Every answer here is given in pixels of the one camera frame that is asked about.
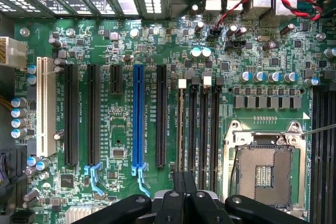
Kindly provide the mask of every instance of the white pci slot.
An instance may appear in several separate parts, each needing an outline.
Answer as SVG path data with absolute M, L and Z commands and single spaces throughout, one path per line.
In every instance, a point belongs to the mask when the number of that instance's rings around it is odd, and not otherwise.
M 56 153 L 56 74 L 53 70 L 53 59 L 37 57 L 37 156 L 48 157 Z

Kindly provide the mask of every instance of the black pci express slot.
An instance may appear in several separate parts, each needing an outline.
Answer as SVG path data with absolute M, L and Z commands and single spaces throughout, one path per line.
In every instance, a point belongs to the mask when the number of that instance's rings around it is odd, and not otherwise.
M 87 83 L 87 133 L 88 165 L 100 162 L 100 67 L 88 65 Z
M 156 166 L 166 164 L 167 66 L 156 67 Z
M 197 122 L 197 91 L 198 85 L 189 87 L 189 134 L 188 134 L 188 171 L 195 170 L 195 141 Z
M 210 154 L 210 190 L 217 191 L 218 176 L 218 137 L 219 137 L 219 94 L 221 87 L 215 87 L 212 96 L 212 130 L 211 130 L 211 154 Z
M 110 66 L 110 91 L 112 94 L 122 94 L 122 66 L 113 64 Z
M 177 95 L 178 99 L 178 110 L 177 110 L 177 154 L 176 154 L 176 170 L 181 172 L 184 166 L 184 115 L 185 115 L 185 91 L 184 89 L 179 89 Z
M 336 123 L 336 92 L 313 89 L 313 124 L 318 129 Z M 310 223 L 336 223 L 336 130 L 312 134 Z
M 203 190 L 206 188 L 205 185 L 205 173 L 206 173 L 206 146 L 207 146 L 207 132 L 208 132 L 208 92 L 203 87 L 201 87 L 201 92 L 199 96 L 200 100 L 200 117 L 199 117 L 199 139 L 200 139 L 200 147 L 199 147 L 199 176 L 198 176 L 198 189 Z
M 65 165 L 78 163 L 78 66 L 65 66 L 64 154 Z

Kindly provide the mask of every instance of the motherboard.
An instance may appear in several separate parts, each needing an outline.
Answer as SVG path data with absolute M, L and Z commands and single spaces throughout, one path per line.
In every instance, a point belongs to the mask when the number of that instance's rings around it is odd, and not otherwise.
M 308 220 L 312 87 L 336 69 L 336 19 L 278 27 L 228 17 L 171 21 L 21 19 L 12 136 L 27 145 L 36 223 L 70 224 L 193 173 Z

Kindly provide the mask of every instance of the green circuit board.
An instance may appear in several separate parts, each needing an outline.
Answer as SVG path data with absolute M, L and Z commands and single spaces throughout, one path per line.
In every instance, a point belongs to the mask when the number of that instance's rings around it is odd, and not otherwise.
M 144 162 L 147 163 L 144 171 L 143 186 L 150 192 L 153 198 L 155 192 L 171 189 L 172 174 L 176 169 L 178 156 L 178 107 L 179 107 L 179 80 L 198 77 L 202 83 L 202 73 L 212 77 L 214 85 L 216 77 L 223 77 L 223 86 L 219 94 L 218 113 L 218 176 L 215 192 L 223 199 L 228 194 L 228 188 L 223 187 L 223 166 L 228 165 L 232 171 L 235 152 L 230 150 L 229 163 L 223 164 L 223 143 L 227 129 L 232 120 L 241 123 L 244 130 L 250 131 L 286 131 L 292 121 L 300 123 L 303 131 L 311 129 L 312 117 L 312 92 L 311 88 L 304 85 L 305 70 L 312 70 L 313 76 L 318 78 L 319 72 L 324 67 L 336 68 L 333 63 L 325 58 L 323 51 L 335 44 L 336 35 L 332 28 L 335 20 L 320 20 L 309 22 L 309 29 L 302 30 L 300 19 L 293 19 L 296 29 L 286 36 L 279 35 L 279 28 L 261 28 L 257 20 L 232 20 L 227 19 L 224 30 L 231 24 L 244 26 L 247 33 L 239 40 L 249 43 L 249 48 L 243 50 L 225 50 L 225 42 L 231 40 L 224 35 L 217 41 L 207 41 L 207 31 L 215 24 L 217 19 L 205 18 L 206 26 L 200 34 L 195 34 L 194 27 L 200 17 L 184 17 L 174 21 L 96 21 L 96 20 L 18 20 L 15 26 L 15 39 L 28 43 L 28 65 L 35 65 L 37 57 L 52 57 L 52 46 L 48 39 L 58 33 L 59 40 L 63 43 L 63 50 L 67 51 L 68 63 L 78 65 L 78 164 L 76 166 L 64 165 L 64 143 L 58 141 L 56 154 L 49 157 L 50 167 L 46 169 L 49 178 L 41 179 L 39 174 L 29 178 L 29 187 L 40 190 L 39 203 L 32 209 L 37 213 L 37 223 L 61 224 L 66 222 L 65 212 L 73 206 L 107 206 L 133 194 L 142 194 L 139 190 L 137 177 L 131 175 L 132 164 L 132 134 L 133 134 L 133 67 L 144 66 Z M 26 27 L 30 30 L 28 38 L 22 37 L 19 30 Z M 66 36 L 66 30 L 72 28 L 76 31 L 74 38 Z M 119 39 L 111 41 L 104 38 L 104 31 L 118 33 Z M 130 31 L 137 29 L 138 36 L 130 36 Z M 317 41 L 317 33 L 324 32 L 327 39 Z M 259 42 L 256 38 L 260 35 L 270 36 L 271 40 L 278 43 L 277 48 L 270 51 L 262 51 L 260 47 L 265 42 Z M 193 48 L 207 47 L 211 50 L 211 56 L 192 59 L 190 51 Z M 126 62 L 124 56 L 130 56 L 131 61 Z M 98 172 L 99 187 L 104 195 L 100 196 L 92 191 L 90 177 L 85 175 L 87 164 L 87 67 L 89 64 L 100 66 L 100 108 L 97 108 L 100 116 L 100 161 L 102 170 Z M 119 64 L 123 70 L 123 94 L 115 95 L 110 92 L 110 68 L 111 64 Z M 156 151 L 156 67 L 167 67 L 167 108 L 166 108 L 166 161 L 165 166 L 157 168 L 155 165 Z M 279 72 L 282 75 L 295 72 L 297 80 L 293 83 L 279 81 L 242 82 L 239 74 L 243 71 L 255 73 L 263 71 L 266 75 Z M 17 97 L 27 95 L 26 72 L 16 72 Z M 185 89 L 185 121 L 184 142 L 188 148 L 188 121 L 190 113 L 190 80 Z M 57 74 L 56 85 L 56 121 L 57 131 L 64 129 L 64 95 L 65 82 L 62 73 Z M 296 109 L 281 108 L 238 108 L 235 99 L 237 97 L 291 97 L 299 98 L 300 106 Z M 196 99 L 197 118 L 201 116 L 200 95 Z M 208 100 L 208 109 L 204 113 L 206 121 L 212 120 L 211 99 Z M 36 111 L 28 110 L 28 129 L 36 129 Z M 195 118 L 195 144 L 199 145 L 200 126 Z M 208 151 L 211 146 L 211 126 L 208 124 Z M 19 140 L 18 143 L 34 141 L 36 135 L 32 134 Z M 307 157 L 305 164 L 300 164 L 300 153 L 292 151 L 290 164 L 290 205 L 296 205 L 299 201 L 300 167 L 307 167 L 304 174 L 304 206 L 303 218 L 308 218 L 310 195 L 310 138 L 306 138 Z M 113 150 L 123 150 L 120 157 L 115 157 Z M 206 163 L 205 186 L 202 189 L 210 190 L 211 176 L 209 175 L 209 163 Z M 198 173 L 195 172 L 196 184 L 199 187 Z M 61 199 L 58 208 L 53 205 L 53 199 Z

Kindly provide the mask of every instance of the blue pci express slot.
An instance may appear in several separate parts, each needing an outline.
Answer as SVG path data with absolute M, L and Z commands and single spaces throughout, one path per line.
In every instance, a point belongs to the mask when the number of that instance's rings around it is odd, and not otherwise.
M 133 67 L 133 152 L 132 152 L 132 176 L 138 175 L 139 189 L 149 196 L 149 192 L 143 187 L 143 172 L 146 163 L 143 161 L 144 139 L 144 68 L 143 65 Z

